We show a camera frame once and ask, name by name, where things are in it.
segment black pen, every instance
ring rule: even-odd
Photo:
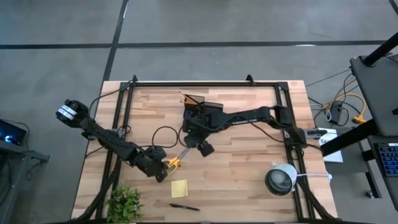
[[[173,203],[170,203],[169,205],[173,208],[185,208],[185,209],[189,209],[189,210],[200,211],[199,208],[193,208],[193,207],[189,207],[189,206],[185,206],[185,205],[177,205],[177,204],[173,204]]]

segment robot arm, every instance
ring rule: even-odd
[[[126,142],[116,131],[107,130],[98,125],[88,114],[88,108],[76,100],[66,100],[56,112],[57,118],[71,128],[84,130],[82,135],[90,139],[96,137],[98,142],[108,150],[113,150],[130,166],[137,166],[148,177],[156,176],[158,182],[167,176],[167,166],[162,162],[166,157],[161,147],[149,147],[143,150],[133,142]]]
[[[274,129],[289,134],[292,144],[306,145],[304,130],[294,125],[294,119],[288,108],[284,106],[262,106],[258,109],[224,113],[222,107],[217,110],[202,106],[200,110],[187,110],[184,113],[183,131],[188,133],[184,138],[188,147],[197,147],[202,156],[208,156],[214,149],[205,139],[213,133],[225,130],[233,125],[264,122]]]

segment gray floor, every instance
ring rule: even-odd
[[[3,0],[0,44],[111,43],[121,4]],[[397,21],[388,0],[130,0],[119,42],[385,40],[398,30]],[[242,80],[251,74],[311,83],[346,70],[351,57],[376,47],[118,49],[110,80],[133,74],[140,80]],[[51,154],[20,194],[12,223],[69,218],[87,142],[55,112],[67,98],[89,104],[98,96],[108,55],[109,49],[0,50],[0,118],[27,123],[30,148]],[[308,95],[331,100],[348,74],[308,87]],[[361,108],[356,98],[347,102]],[[371,118],[368,110],[365,118]],[[329,126],[323,117],[317,123]],[[369,188],[364,175],[335,176],[331,187],[344,220],[398,218],[382,182],[383,198],[374,200],[363,196]]]

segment green plant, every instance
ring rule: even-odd
[[[109,205],[107,222],[128,224],[131,218],[141,219],[143,215],[139,211],[144,205],[139,204],[140,197],[138,190],[131,187],[119,186],[112,191],[111,198],[106,201]]]

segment wooden table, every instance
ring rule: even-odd
[[[288,81],[297,126],[313,128],[313,118],[303,81]],[[120,82],[105,82],[102,95],[119,88]],[[224,104],[224,111],[232,113],[276,104],[275,90],[269,87],[145,87],[135,88],[129,125],[132,132],[126,137],[138,145],[150,144],[154,131],[160,126],[178,130],[182,125],[183,103],[179,91],[205,96],[206,101]],[[111,128],[117,94],[102,98],[96,113],[97,122]],[[257,123],[277,139],[282,132],[268,124]],[[215,152],[202,157],[192,149],[182,161],[182,166],[162,183],[148,178],[137,168],[123,163],[121,185],[133,186],[142,192],[141,203],[145,222],[289,222],[296,221],[292,194],[283,197],[272,195],[265,186],[264,176],[272,164],[286,163],[284,145],[271,140],[250,124],[233,126],[208,139]],[[175,134],[168,129],[158,132],[155,143],[171,145]],[[88,152],[99,147],[91,142]],[[183,150],[181,145],[165,149],[167,158]],[[98,193],[103,175],[106,150],[92,154],[85,160],[76,195],[72,217],[78,217]],[[326,173],[321,152],[305,149],[305,166],[308,173]],[[188,180],[188,197],[171,198],[170,182]],[[335,203],[327,177],[310,177],[310,188],[320,203],[337,216]],[[305,207],[303,193],[300,194]],[[171,208],[169,203],[179,203],[200,208],[200,212]]]

